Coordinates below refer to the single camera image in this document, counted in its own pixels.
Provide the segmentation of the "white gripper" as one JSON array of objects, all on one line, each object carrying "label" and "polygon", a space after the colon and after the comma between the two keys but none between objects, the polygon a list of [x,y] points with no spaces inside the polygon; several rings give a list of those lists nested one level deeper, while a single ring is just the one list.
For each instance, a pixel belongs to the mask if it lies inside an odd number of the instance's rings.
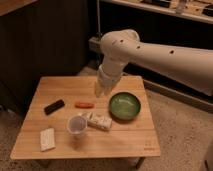
[{"label": "white gripper", "polygon": [[102,95],[107,95],[107,89],[109,87],[114,87],[121,79],[120,75],[112,76],[104,72],[103,67],[99,66],[97,80],[95,83],[95,95],[101,97]]}]

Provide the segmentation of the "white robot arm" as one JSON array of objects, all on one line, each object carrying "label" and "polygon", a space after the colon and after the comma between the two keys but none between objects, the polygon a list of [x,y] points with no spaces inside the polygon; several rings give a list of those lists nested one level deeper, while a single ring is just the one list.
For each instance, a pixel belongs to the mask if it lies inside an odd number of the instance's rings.
[{"label": "white robot arm", "polygon": [[144,43],[132,29],[104,34],[100,49],[104,59],[97,82],[102,91],[111,90],[134,63],[213,96],[213,50]]}]

